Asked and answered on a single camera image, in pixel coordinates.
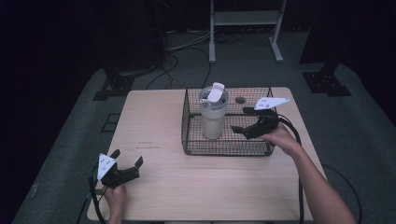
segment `black wire basket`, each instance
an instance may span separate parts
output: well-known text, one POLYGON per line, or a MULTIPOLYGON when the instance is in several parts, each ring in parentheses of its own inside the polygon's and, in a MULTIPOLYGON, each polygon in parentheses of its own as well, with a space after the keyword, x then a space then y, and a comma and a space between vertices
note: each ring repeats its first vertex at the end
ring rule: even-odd
POLYGON ((248 156, 268 157, 274 145, 262 139, 249 139, 233 133, 231 126, 248 127, 257 123, 256 116, 244 114, 242 108, 254 107, 261 97, 272 97, 271 88, 226 88, 229 94, 224 127, 220 138, 204 137, 202 115, 199 110, 201 89, 186 89, 181 124, 181 143, 184 152, 193 156, 248 156))

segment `white cup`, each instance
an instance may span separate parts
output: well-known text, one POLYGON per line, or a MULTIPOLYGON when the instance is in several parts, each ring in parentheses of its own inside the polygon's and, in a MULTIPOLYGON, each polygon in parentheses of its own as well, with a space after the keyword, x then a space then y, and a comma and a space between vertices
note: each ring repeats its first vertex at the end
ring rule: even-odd
POLYGON ((228 92, 223 90, 220 99, 217 102, 207 100, 212 87, 206 87, 199 93, 199 99, 204 100, 199 104, 199 109, 203 117, 202 126, 204 137, 207 139, 218 139, 221 137, 224 127, 224 116, 227 112, 229 100, 228 92))

